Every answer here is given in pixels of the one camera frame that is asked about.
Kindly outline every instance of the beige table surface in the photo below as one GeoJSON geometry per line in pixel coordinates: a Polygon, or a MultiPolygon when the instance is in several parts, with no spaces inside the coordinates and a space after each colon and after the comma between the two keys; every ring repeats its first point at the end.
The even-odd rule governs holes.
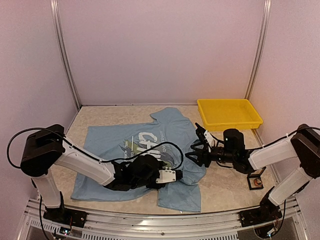
{"type": "MultiPolygon", "coordinates": [[[[71,125],[67,136],[79,146],[83,146],[89,126],[107,126],[121,124],[138,124],[152,122],[151,113],[167,106],[85,106],[82,107],[71,125]]],[[[178,108],[191,122],[202,125],[198,107],[194,105],[170,106],[178,108]]],[[[246,148],[258,147],[251,130],[243,130],[246,148]]],[[[222,132],[214,132],[222,139],[222,132]]],[[[52,173],[57,187],[63,193],[66,205],[94,210],[136,214],[186,214],[177,210],[158,207],[158,191],[129,201],[98,202],[77,201],[71,199],[77,173],[61,166],[54,165],[52,173]]],[[[266,192],[275,185],[271,169],[267,167],[261,176],[264,189],[250,191],[246,175],[234,169],[217,166],[214,162],[207,168],[206,175],[200,180],[201,212],[219,212],[256,206],[266,192]]]]}

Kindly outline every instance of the yellow container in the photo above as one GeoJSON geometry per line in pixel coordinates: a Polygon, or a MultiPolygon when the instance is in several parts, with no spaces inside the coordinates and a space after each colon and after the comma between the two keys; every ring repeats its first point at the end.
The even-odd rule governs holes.
{"type": "Polygon", "coordinates": [[[208,131],[257,129],[264,122],[247,99],[198,99],[197,103],[208,131]]]}

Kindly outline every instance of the t-shirt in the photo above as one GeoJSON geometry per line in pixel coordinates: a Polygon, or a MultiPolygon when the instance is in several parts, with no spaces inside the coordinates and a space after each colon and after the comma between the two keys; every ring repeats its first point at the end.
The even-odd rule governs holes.
{"type": "MultiPolygon", "coordinates": [[[[167,107],[150,116],[154,119],[151,123],[90,126],[84,148],[106,160],[129,158],[167,141],[178,145],[183,154],[191,151],[190,145],[198,139],[195,127],[178,109],[167,107]]],[[[179,151],[169,144],[150,150],[148,154],[172,168],[181,161],[179,151]]],[[[206,174],[206,169],[186,157],[179,169],[183,171],[183,178],[167,183],[158,190],[158,205],[180,211],[200,212],[201,195],[197,182],[206,174]]],[[[152,190],[140,187],[129,191],[114,191],[78,173],[71,198],[81,201],[127,201],[152,190]]]]}

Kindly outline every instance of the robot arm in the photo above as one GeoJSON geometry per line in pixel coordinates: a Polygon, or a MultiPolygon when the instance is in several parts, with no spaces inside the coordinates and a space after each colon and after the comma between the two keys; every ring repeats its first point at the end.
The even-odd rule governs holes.
{"type": "Polygon", "coordinates": [[[295,135],[287,135],[261,149],[245,149],[244,136],[236,129],[223,132],[223,141],[220,140],[223,147],[215,144],[213,136],[198,124],[196,134],[200,142],[191,146],[194,151],[186,153],[186,157],[199,166],[209,167],[212,161],[232,163],[238,172],[250,174],[287,159],[298,157],[300,160],[297,169],[267,192],[259,208],[240,212],[243,227],[281,218],[279,205],[301,191],[310,180],[320,177],[320,135],[306,124],[300,125],[295,135]]]}
{"type": "Polygon", "coordinates": [[[66,138],[61,125],[47,129],[50,131],[41,130],[28,136],[20,164],[21,170],[31,177],[43,197],[45,219],[83,227],[87,215],[83,211],[64,207],[63,196],[50,169],[53,164],[85,175],[114,191],[128,191],[142,186],[159,189],[183,177],[181,170],[166,168],[165,162],[147,152],[134,161],[106,161],[66,138]]]}

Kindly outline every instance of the vertical metal post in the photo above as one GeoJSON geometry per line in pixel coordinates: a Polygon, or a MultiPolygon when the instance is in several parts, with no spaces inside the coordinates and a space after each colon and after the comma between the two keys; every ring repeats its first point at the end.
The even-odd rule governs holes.
{"type": "Polygon", "coordinates": [[[254,84],[256,82],[257,73],[262,57],[262,52],[264,49],[264,44],[266,40],[267,35],[267,28],[269,23],[269,17],[270,17],[270,10],[271,10],[271,0],[264,0],[264,9],[263,9],[263,16],[262,16],[262,23],[261,23],[261,29],[260,29],[260,35],[258,40],[258,46],[255,52],[255,58],[253,62],[253,67],[250,74],[250,80],[248,83],[248,86],[246,88],[245,92],[245,99],[250,99],[252,91],[254,89],[254,84]]]}
{"type": "Polygon", "coordinates": [[[58,6],[58,0],[50,0],[51,3],[51,11],[52,11],[52,17],[53,17],[53,23],[54,23],[54,28],[55,28],[55,34],[58,40],[58,46],[60,49],[60,54],[62,58],[62,63],[63,67],[65,70],[66,78],[68,85],[70,87],[71,93],[72,93],[72,98],[74,101],[74,104],[79,111],[82,107],[82,104],[80,102],[79,94],[76,88],[76,84],[74,81],[74,78],[72,76],[69,60],[68,60],[68,55],[65,47],[65,42],[64,42],[64,36],[63,36],[63,31],[62,31],[62,26],[61,26],[61,20],[60,20],[60,15],[59,15],[59,6],[58,6]]]}

